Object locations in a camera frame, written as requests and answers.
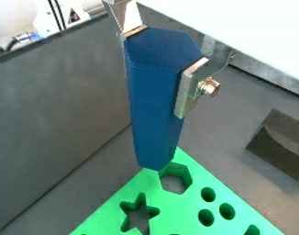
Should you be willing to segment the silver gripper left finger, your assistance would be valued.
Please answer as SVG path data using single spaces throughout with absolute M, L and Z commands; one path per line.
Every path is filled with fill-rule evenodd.
M 102 0 L 110 16 L 119 28 L 119 34 L 126 39 L 147 29 L 136 0 Z

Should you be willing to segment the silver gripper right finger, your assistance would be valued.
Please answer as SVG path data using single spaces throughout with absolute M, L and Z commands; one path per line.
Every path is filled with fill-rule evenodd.
M 214 79 L 215 74 L 230 64 L 235 49 L 210 36 L 203 37 L 202 58 L 183 71 L 174 114 L 184 118 L 198 104 L 202 95 L 214 97 L 220 83 Z

